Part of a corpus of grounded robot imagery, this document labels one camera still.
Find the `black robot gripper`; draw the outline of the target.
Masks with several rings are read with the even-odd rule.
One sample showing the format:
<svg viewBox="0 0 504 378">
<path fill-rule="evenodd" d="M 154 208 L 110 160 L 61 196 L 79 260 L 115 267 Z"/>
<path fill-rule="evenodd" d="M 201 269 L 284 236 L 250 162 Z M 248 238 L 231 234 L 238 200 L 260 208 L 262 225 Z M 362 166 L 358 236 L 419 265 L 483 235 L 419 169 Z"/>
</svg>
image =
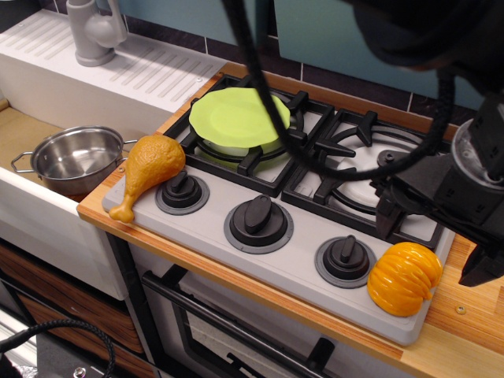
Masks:
<svg viewBox="0 0 504 378">
<path fill-rule="evenodd" d="M 489 95 L 455 133 L 450 153 L 428 156 L 397 174 L 396 183 L 428 207 L 428 215 L 471 239 L 475 248 L 458 283 L 476 287 L 503 277 L 503 97 Z M 376 231 L 388 239 L 410 212 L 401 192 L 386 187 Z"/>
</svg>

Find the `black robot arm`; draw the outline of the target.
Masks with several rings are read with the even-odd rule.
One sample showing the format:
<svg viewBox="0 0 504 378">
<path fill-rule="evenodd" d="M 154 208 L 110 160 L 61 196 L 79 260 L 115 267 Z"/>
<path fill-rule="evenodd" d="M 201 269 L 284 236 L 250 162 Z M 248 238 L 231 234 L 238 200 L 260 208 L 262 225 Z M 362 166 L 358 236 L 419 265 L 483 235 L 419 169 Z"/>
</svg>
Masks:
<svg viewBox="0 0 504 378">
<path fill-rule="evenodd" d="M 455 133 L 450 153 L 439 139 L 415 154 L 382 152 L 387 177 L 377 184 L 377 229 L 391 234 L 409 213 L 424 214 L 475 244 L 460 284 L 503 274 L 503 4 L 500 1 L 357 1 L 363 38 L 381 61 L 439 78 L 436 124 L 449 122 L 454 78 L 484 97 Z"/>
</svg>

